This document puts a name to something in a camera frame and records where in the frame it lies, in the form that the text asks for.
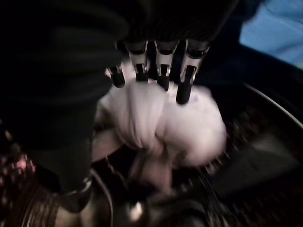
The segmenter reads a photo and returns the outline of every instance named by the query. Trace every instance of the black fabric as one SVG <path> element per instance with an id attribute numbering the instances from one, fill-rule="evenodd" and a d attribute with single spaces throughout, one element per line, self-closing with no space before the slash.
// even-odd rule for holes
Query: black fabric
<path id="1" fill-rule="evenodd" d="M 88 138 L 96 101 L 120 62 L 127 23 L 108 9 L 73 4 L 1 5 L 0 118 L 26 149 Z"/>

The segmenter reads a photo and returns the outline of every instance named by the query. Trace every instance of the white fabric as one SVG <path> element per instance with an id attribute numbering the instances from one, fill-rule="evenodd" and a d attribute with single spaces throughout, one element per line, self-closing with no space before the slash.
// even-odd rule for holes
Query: white fabric
<path id="1" fill-rule="evenodd" d="M 130 176 L 166 190 L 173 167 L 204 165 L 223 151 L 225 125 L 207 88 L 193 86 L 180 106 L 176 85 L 166 93 L 155 82 L 138 83 L 128 63 L 123 73 L 126 85 L 99 101 L 96 123 L 111 127 L 95 136 L 93 161 L 126 144 L 139 151 Z"/>

